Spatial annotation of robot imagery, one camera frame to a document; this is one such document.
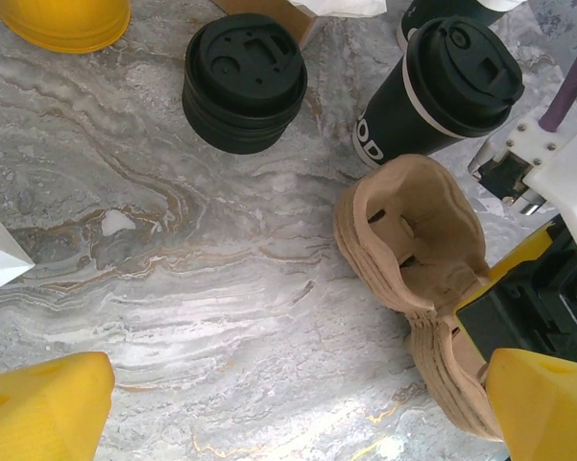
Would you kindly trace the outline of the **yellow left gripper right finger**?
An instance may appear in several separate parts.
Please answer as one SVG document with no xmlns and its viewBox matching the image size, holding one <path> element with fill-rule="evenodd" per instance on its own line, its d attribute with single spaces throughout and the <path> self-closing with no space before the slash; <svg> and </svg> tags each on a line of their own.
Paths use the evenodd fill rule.
<svg viewBox="0 0 577 461">
<path fill-rule="evenodd" d="M 498 349 L 487 394 L 511 459 L 577 460 L 576 362 Z"/>
</svg>

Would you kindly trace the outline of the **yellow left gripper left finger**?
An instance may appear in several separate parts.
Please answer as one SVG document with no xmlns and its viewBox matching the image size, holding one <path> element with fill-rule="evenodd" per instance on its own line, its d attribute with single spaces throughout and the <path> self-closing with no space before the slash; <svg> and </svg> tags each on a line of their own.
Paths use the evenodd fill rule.
<svg viewBox="0 0 577 461">
<path fill-rule="evenodd" d="M 91 460 L 111 408 L 113 370 L 80 352 L 0 374 L 0 460 Z"/>
</svg>

